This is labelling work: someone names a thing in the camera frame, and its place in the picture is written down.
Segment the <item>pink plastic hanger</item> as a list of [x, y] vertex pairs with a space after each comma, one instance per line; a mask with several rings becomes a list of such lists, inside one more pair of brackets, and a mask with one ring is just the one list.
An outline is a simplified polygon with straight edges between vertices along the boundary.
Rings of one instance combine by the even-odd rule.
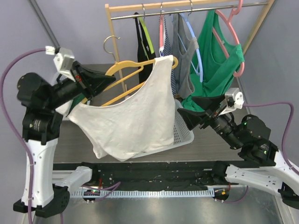
[[[238, 1], [237, 8], [236, 8], [236, 9], [233, 8], [233, 9], [231, 10], [230, 15], [229, 15], [228, 18], [227, 18], [227, 17], [226, 17], [226, 16], [225, 16], [219, 9], [216, 9], [216, 10], [215, 10], [215, 13], [216, 13], [219, 17], [222, 18], [222, 20], [224, 21], [224, 23], [225, 23], [226, 26], [228, 27], [228, 29], [229, 29], [229, 31], [230, 31], [230, 33], [231, 33], [231, 35], [232, 35], [232, 37], [233, 37], [234, 42], [235, 42], [236, 45], [240, 44], [240, 42], [239, 42], [238, 36], [237, 36], [237, 34], [236, 34], [236, 32], [235, 32], [235, 30], [234, 30], [232, 24], [231, 24], [231, 21], [232, 21], [232, 18], [233, 18], [234, 15], [239, 14], [239, 12], [240, 12], [240, 10], [241, 10], [241, 8], [242, 8], [242, 5], [243, 5], [243, 0], [239, 0], [239, 1]], [[229, 57], [229, 53], [228, 53], [226, 47], [224, 46], [224, 41], [220, 38], [220, 36], [218, 35], [218, 33], [217, 33], [217, 31], [215, 30], [215, 28], [213, 28], [213, 34], [214, 34], [214, 36], [215, 36], [217, 42], [219, 43], [219, 45], [220, 45], [220, 47], [221, 47], [221, 49], [222, 49], [222, 51], [223, 51], [225, 57], [228, 59], [228, 57]], [[245, 67], [245, 64], [244, 64], [244, 62], [242, 62], [242, 63], [240, 64], [240, 68], [239, 68], [239, 70], [238, 70], [237, 72], [234, 72], [234, 77], [240, 77], [240, 76], [243, 74], [243, 72], [244, 72], [244, 67]]]

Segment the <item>white laundry basket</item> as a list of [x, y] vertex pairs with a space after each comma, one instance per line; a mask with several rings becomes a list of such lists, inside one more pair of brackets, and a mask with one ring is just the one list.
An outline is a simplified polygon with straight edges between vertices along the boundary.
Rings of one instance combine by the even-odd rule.
[[190, 131], [187, 128], [183, 118], [177, 111], [178, 108], [182, 107], [181, 103], [177, 99], [175, 99], [175, 105], [176, 105], [176, 111], [175, 111], [175, 121], [174, 121], [174, 128], [173, 128], [173, 132], [174, 132], [173, 145], [164, 147], [164, 148], [152, 151], [152, 152], [137, 154], [137, 155], [133, 156], [132, 159], [148, 156], [151, 154], [156, 154], [156, 153], [163, 152], [163, 151], [167, 151], [167, 150], [177, 148], [177, 147], [180, 147], [183, 145], [187, 145], [187, 144], [190, 144], [193, 142], [193, 140], [194, 140], [193, 131]]
[[60, 84], [62, 82], [62, 74], [56, 72], [54, 75], [54, 84]]

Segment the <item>lime green hanger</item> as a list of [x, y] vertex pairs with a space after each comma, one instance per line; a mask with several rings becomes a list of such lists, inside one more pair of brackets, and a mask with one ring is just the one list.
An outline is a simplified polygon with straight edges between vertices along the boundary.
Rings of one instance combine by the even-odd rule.
[[150, 60], [155, 58], [155, 50], [143, 17], [135, 18], [135, 27], [138, 43], [137, 59], [146, 58]]

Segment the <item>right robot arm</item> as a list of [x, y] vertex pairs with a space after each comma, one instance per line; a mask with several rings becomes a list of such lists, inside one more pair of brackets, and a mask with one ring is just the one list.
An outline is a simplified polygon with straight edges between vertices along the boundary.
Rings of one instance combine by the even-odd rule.
[[247, 171], [224, 161], [215, 162], [211, 179], [216, 184], [237, 183], [251, 186], [275, 196], [294, 209], [299, 207], [299, 171], [283, 149], [270, 141], [271, 130], [257, 116], [248, 114], [237, 125], [232, 114], [245, 103], [243, 94], [226, 93], [217, 97], [193, 97], [192, 100], [203, 111], [195, 112], [179, 108], [189, 130], [211, 127], [238, 156], [258, 168], [268, 171], [261, 175]]

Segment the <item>grey tank top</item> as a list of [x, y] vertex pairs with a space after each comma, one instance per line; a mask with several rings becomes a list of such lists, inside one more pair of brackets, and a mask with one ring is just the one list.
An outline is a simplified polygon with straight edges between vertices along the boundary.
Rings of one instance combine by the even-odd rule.
[[177, 94], [185, 99], [194, 93], [194, 85], [190, 77], [191, 61], [199, 46], [195, 38], [185, 32], [184, 21], [179, 14], [173, 15], [172, 52], [178, 59], [178, 66], [174, 69]]

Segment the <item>light blue hanger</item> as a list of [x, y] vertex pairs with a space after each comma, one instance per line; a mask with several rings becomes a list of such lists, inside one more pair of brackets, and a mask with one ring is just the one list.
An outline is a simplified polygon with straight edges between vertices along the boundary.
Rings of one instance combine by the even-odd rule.
[[[189, 32], [191, 34], [192, 38], [196, 38], [195, 33], [193, 31], [193, 28], [189, 22], [189, 16], [185, 16], [183, 13], [179, 13], [179, 15], [181, 16], [181, 18], [183, 19], [183, 21], [185, 22], [185, 24], [187, 25]], [[202, 64], [202, 59], [201, 59], [201, 53], [200, 53], [200, 49], [199, 46], [196, 48], [195, 50], [195, 54], [196, 54], [196, 58], [197, 58], [197, 65], [195, 66], [195, 64], [193, 62], [191, 62], [191, 66], [193, 67], [193, 70], [195, 72], [195, 74], [199, 77], [199, 81], [201, 83], [203, 83], [203, 64]]]

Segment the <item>striped blue white tank top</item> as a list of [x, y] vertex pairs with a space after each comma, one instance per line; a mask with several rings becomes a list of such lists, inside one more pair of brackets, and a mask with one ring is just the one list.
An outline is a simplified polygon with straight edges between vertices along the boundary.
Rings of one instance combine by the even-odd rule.
[[[163, 49], [163, 51], [159, 51], [159, 56], [172, 55], [172, 49], [171, 49], [171, 44], [170, 44], [170, 40], [168, 37], [165, 16], [164, 16], [164, 37], [165, 37], [164, 49]], [[175, 96], [177, 94], [177, 88], [176, 88], [176, 80], [175, 80], [174, 70], [171, 70], [171, 90], [172, 90], [173, 96]]]

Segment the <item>coral pink hanger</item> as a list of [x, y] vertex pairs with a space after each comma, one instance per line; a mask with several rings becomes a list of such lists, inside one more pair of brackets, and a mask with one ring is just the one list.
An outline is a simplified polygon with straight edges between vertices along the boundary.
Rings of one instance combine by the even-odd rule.
[[160, 16], [159, 16], [159, 51], [164, 49], [164, 16], [162, 15], [163, 3], [160, 5]]

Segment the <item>green cloth in basket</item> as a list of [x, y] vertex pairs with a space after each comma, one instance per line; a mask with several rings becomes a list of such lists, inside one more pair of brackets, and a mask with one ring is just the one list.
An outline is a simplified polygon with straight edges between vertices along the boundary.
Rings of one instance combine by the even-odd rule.
[[77, 104], [79, 104], [83, 99], [85, 99], [84, 94], [80, 94], [80, 95], [78, 95], [77, 97], [75, 97], [75, 98], [73, 99], [73, 101], [72, 101], [72, 104], [71, 104], [71, 107], [70, 107], [70, 111], [72, 111], [73, 108], [74, 108]]

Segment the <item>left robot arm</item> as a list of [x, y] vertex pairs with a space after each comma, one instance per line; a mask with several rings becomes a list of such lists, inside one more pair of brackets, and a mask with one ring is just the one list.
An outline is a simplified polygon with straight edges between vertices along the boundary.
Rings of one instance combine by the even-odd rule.
[[95, 186], [100, 179], [97, 168], [81, 163], [61, 182], [52, 182], [53, 160], [63, 116], [58, 107], [79, 95], [87, 99], [102, 93], [116, 78], [94, 71], [74, 62], [70, 69], [72, 79], [55, 85], [34, 72], [22, 76], [18, 83], [17, 99], [26, 107], [22, 121], [22, 138], [28, 147], [28, 168], [22, 198], [13, 205], [14, 211], [49, 218], [62, 213], [70, 196], [82, 185]]

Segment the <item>green tank top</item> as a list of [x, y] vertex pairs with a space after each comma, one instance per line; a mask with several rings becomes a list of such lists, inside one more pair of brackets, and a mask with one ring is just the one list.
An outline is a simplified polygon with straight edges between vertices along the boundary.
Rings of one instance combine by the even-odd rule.
[[239, 70], [244, 56], [241, 44], [230, 44], [224, 37], [219, 16], [215, 10], [209, 11], [198, 37], [199, 51], [203, 67], [203, 81], [195, 73], [198, 65], [197, 56], [192, 58], [190, 67], [191, 82], [194, 93], [182, 101], [183, 108], [195, 112], [204, 111], [193, 100], [193, 96], [215, 97], [224, 94], [231, 86], [234, 72]]

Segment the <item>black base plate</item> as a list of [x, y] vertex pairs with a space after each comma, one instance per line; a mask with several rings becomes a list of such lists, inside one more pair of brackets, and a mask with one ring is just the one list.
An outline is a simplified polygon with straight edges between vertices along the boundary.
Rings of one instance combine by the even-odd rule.
[[119, 183], [121, 191], [192, 191], [212, 185], [228, 185], [224, 170], [213, 170], [215, 162], [103, 162], [86, 163], [94, 169], [89, 186], [107, 188]]

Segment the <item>wooden clothes rack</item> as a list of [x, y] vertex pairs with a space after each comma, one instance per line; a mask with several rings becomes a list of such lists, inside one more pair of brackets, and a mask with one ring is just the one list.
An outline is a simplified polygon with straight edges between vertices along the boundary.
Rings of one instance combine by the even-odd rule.
[[[138, 10], [153, 10], [153, 9], [167, 9], [167, 8], [180, 8], [188, 7], [186, 10], [181, 10], [182, 13], [185, 12], [201, 12], [214, 9], [229, 9], [237, 8], [239, 1], [237, 0], [173, 0], [173, 1], [159, 1], [157, 3], [136, 3], [134, 5], [126, 4], [124, 1], [121, 6], [110, 6], [105, 5], [105, 11], [107, 14], [108, 25], [111, 35], [114, 35], [113, 20], [130, 19], [132, 16], [119, 16], [112, 17], [111, 14], [119, 12], [136, 12]], [[259, 10], [251, 10], [251, 14], [246, 17], [242, 17], [237, 20], [235, 25], [238, 26], [239, 33], [238, 37], [241, 41], [243, 53], [245, 54], [248, 50], [250, 44], [258, 33], [263, 21], [265, 20], [267, 14], [272, 8], [274, 0], [251, 0], [249, 2], [244, 1], [243, 7], [258, 7]]]

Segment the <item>white left laundry basket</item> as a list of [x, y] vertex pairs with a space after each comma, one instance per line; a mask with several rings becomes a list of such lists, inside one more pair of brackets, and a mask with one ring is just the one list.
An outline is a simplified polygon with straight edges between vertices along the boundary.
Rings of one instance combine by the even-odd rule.
[[60, 84], [62, 82], [62, 74], [56, 72], [54, 75], [54, 84]]

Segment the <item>black tank top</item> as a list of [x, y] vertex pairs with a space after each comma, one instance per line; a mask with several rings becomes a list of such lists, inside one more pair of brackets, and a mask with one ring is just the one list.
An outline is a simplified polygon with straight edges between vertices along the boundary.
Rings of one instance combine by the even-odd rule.
[[[137, 34], [137, 61], [144, 62], [156, 58], [154, 47], [146, 27], [145, 21], [142, 17], [135, 18], [135, 27]], [[153, 64], [145, 65], [143, 70], [139, 72], [139, 83], [145, 82], [152, 72]]]

